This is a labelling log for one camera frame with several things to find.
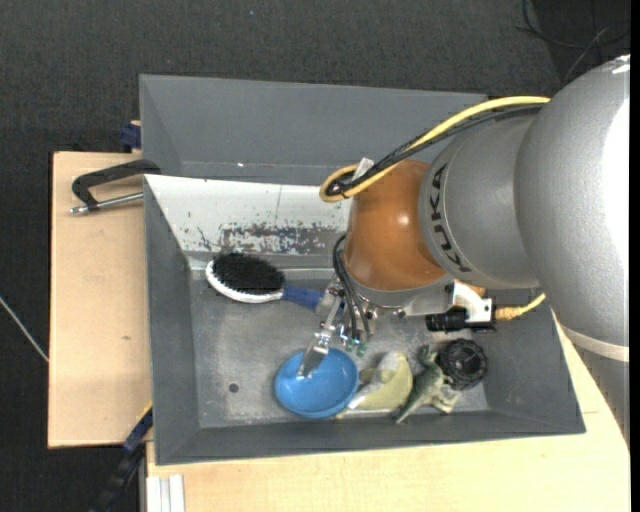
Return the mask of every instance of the green toy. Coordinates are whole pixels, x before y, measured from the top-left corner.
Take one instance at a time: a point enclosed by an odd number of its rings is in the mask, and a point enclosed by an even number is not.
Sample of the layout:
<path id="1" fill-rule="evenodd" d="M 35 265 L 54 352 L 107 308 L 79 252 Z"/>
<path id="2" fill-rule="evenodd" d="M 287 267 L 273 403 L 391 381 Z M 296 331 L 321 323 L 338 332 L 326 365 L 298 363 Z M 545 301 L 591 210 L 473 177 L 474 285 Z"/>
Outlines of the green toy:
<path id="1" fill-rule="evenodd" d="M 437 355 L 437 352 L 431 352 L 427 347 L 423 347 L 421 350 L 419 359 L 425 370 L 415 378 L 413 390 L 407 403 L 400 411 L 400 415 L 396 418 L 396 423 L 402 423 L 407 416 L 413 414 L 423 405 L 431 405 L 446 414 L 449 414 L 453 409 L 460 393 L 456 392 L 452 396 L 448 396 L 443 392 L 449 378 L 435 363 Z"/>

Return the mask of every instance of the blue brush handle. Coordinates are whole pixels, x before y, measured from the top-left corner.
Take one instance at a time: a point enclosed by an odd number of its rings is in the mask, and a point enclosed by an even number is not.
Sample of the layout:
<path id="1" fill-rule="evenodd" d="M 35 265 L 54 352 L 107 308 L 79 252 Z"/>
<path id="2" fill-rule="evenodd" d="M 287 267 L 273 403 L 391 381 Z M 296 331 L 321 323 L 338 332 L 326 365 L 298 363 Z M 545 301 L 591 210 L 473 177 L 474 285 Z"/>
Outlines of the blue brush handle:
<path id="1" fill-rule="evenodd" d="M 324 296 L 324 292 L 313 290 L 311 288 L 298 288 L 296 286 L 286 286 L 281 300 L 295 302 L 300 306 L 309 309 L 316 309 L 318 302 Z"/>

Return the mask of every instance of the yellow cable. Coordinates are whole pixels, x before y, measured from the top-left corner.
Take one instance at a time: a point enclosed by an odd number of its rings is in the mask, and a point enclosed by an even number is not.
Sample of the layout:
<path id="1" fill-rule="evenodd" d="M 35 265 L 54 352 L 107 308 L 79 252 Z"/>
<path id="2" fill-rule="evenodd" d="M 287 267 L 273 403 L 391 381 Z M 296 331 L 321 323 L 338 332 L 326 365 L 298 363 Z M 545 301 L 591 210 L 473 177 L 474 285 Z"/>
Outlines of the yellow cable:
<path id="1" fill-rule="evenodd" d="M 547 296 L 541 293 L 526 306 L 497 308 L 496 320 L 513 320 L 514 318 L 518 318 L 532 309 L 537 308 L 546 298 Z"/>
<path id="2" fill-rule="evenodd" d="M 423 135 L 418 140 L 416 140 L 413 144 L 411 144 L 411 146 L 409 146 L 405 151 L 412 149 L 418 146 L 419 144 L 428 142 L 431 139 L 434 139 L 435 137 L 442 135 L 447 130 L 453 128 L 456 124 L 460 123 L 461 121 L 464 121 L 465 119 L 475 116 L 476 114 L 486 112 L 487 110 L 493 110 L 495 108 L 508 107 L 512 105 L 536 105 L 536 104 L 547 103 L 548 101 L 549 101 L 549 98 L 545 98 L 542 96 L 508 96 L 506 98 L 498 98 L 495 100 L 489 100 L 482 103 L 478 103 L 477 105 L 474 105 L 473 107 L 469 107 L 459 112 L 458 114 L 450 117 L 446 121 L 437 125 L 435 128 L 432 128 L 425 135 Z M 338 169 L 336 172 L 331 174 L 331 176 L 329 176 L 324 181 L 324 183 L 320 187 L 320 198 L 324 202 L 335 203 L 338 201 L 342 201 L 343 199 L 346 199 L 348 197 L 353 197 L 356 194 L 359 194 L 360 192 L 365 190 L 366 188 L 370 187 L 373 183 L 383 178 L 385 175 L 389 174 L 399 164 L 400 162 L 387 167 L 383 171 L 373 175 L 371 178 L 369 178 L 366 181 L 363 181 L 359 185 L 349 190 L 345 190 L 341 195 L 335 195 L 335 196 L 327 195 L 326 190 L 329 187 L 329 185 L 337 178 L 345 174 L 348 174 L 350 172 L 353 172 L 357 168 L 357 165 L 348 165 L 346 167 L 342 167 L 341 169 Z"/>

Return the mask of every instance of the metal bracket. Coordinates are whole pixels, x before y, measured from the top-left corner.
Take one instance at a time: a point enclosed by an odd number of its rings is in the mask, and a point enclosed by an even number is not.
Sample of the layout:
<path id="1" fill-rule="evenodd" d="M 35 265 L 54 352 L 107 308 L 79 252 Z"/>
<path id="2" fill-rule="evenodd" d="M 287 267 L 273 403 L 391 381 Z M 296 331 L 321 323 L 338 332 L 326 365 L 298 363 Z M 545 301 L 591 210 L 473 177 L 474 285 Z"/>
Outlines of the metal bracket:
<path id="1" fill-rule="evenodd" d="M 467 312 L 466 323 L 490 323 L 493 301 L 483 299 L 469 286 L 456 281 L 453 285 L 453 304 L 462 306 Z"/>
<path id="2" fill-rule="evenodd" d="M 314 333 L 314 339 L 307 346 L 307 350 L 305 350 L 302 362 L 298 368 L 298 375 L 301 375 L 302 377 L 309 377 L 313 370 L 320 365 L 322 360 L 329 353 L 329 343 L 331 343 L 331 338 L 336 330 L 333 321 L 338 313 L 338 309 L 340 309 L 341 303 L 342 298 L 334 296 L 331 309 L 324 321 L 322 330 Z"/>

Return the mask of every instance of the white cable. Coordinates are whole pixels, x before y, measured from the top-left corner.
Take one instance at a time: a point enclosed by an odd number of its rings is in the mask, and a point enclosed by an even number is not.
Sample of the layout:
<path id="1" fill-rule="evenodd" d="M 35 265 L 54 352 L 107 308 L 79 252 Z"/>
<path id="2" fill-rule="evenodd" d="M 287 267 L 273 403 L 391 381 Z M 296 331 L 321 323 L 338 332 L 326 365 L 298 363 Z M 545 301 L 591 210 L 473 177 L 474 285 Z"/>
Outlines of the white cable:
<path id="1" fill-rule="evenodd" d="M 49 362 L 49 357 L 47 356 L 47 354 L 45 354 L 44 350 L 42 350 L 40 345 L 38 345 L 38 342 L 33 338 L 33 336 L 31 336 L 29 331 L 27 331 L 27 328 L 20 321 L 20 319 L 18 318 L 18 315 L 16 315 L 13 312 L 13 310 L 9 307 L 9 304 L 7 304 L 4 301 L 4 299 L 2 298 L 2 295 L 0 295 L 0 303 L 4 306 L 4 308 L 7 310 L 9 315 L 11 315 L 11 318 L 13 318 L 15 320 L 15 322 L 18 324 L 18 327 L 20 327 L 20 330 L 24 333 L 24 335 L 27 337 L 27 339 L 31 342 L 31 344 L 33 345 L 33 348 L 35 348 L 38 351 L 38 354 L 40 354 L 40 356 L 42 356 L 42 359 L 44 359 L 48 363 Z"/>

